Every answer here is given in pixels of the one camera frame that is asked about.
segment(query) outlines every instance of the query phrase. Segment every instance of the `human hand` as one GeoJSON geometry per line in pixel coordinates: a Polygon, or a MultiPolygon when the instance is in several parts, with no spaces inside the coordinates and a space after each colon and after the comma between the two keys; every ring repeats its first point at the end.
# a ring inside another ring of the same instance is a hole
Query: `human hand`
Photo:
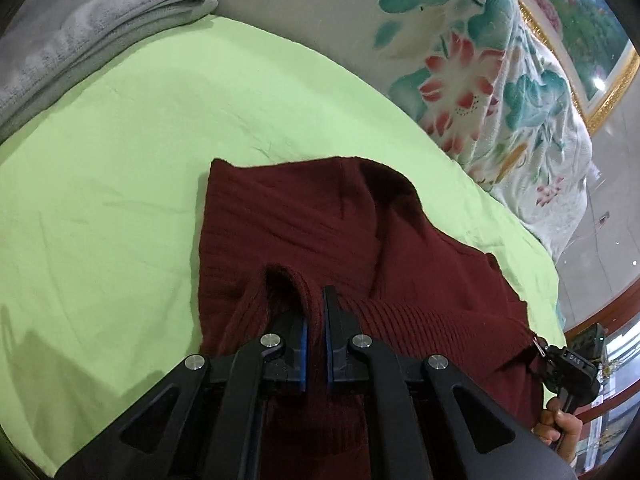
{"type": "Polygon", "coordinates": [[[564,431],[564,439],[558,448],[558,455],[567,463],[575,458],[575,451],[580,440],[582,421],[569,413],[560,410],[560,399],[554,397],[546,404],[546,410],[542,410],[540,422],[533,428],[533,433],[547,446],[560,439],[560,428],[564,431]]]}

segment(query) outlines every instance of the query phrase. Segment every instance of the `maroon sweater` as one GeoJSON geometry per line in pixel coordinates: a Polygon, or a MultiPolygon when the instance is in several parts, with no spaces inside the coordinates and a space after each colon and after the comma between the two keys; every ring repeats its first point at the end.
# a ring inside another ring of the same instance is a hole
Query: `maroon sweater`
{"type": "Polygon", "coordinates": [[[262,480],[370,478],[362,400],[326,392],[324,285],[365,333],[401,354],[445,355],[533,427],[543,396],[526,362],[526,304],[492,254],[431,225],[404,176],[359,158],[214,160],[200,238],[202,352],[235,352],[288,308],[309,325],[307,393],[271,403],[262,480]]]}

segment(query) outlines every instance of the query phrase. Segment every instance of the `silver screw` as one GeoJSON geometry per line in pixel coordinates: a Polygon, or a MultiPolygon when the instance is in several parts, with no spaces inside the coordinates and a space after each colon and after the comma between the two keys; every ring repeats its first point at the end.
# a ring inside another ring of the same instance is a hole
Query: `silver screw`
{"type": "Polygon", "coordinates": [[[435,370],[444,370],[449,366],[449,360],[444,355],[434,354],[429,357],[429,366],[435,370]]]}
{"type": "Polygon", "coordinates": [[[369,348],[371,346],[371,343],[373,343],[373,339],[371,339],[366,334],[358,334],[353,336],[353,339],[351,339],[351,342],[353,343],[354,346],[357,346],[358,348],[369,348]]]}
{"type": "Polygon", "coordinates": [[[260,338],[260,343],[262,346],[266,346],[267,348],[273,348],[274,346],[278,346],[280,344],[280,336],[278,334],[265,334],[260,338]]]}
{"type": "Polygon", "coordinates": [[[204,357],[201,355],[190,355],[184,360],[184,365],[189,370],[200,370],[204,366],[204,357]]]}

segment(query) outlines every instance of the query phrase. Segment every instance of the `tiled floor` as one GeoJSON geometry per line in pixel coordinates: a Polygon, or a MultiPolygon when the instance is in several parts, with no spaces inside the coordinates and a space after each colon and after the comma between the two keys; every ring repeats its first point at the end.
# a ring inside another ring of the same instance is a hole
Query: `tiled floor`
{"type": "Polygon", "coordinates": [[[640,276],[640,76],[592,140],[589,205],[557,264],[567,328],[640,276]]]}

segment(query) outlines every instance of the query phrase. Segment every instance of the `light green sheet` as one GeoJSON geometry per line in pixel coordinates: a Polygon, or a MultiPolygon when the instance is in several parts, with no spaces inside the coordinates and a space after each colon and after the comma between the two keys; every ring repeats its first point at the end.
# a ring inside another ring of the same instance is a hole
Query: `light green sheet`
{"type": "Polygon", "coordinates": [[[332,155],[405,174],[433,224],[497,257],[564,337],[535,238],[395,105],[315,52],[224,18],[130,48],[0,146],[0,424],[53,474],[200,342],[209,165],[332,155]]]}

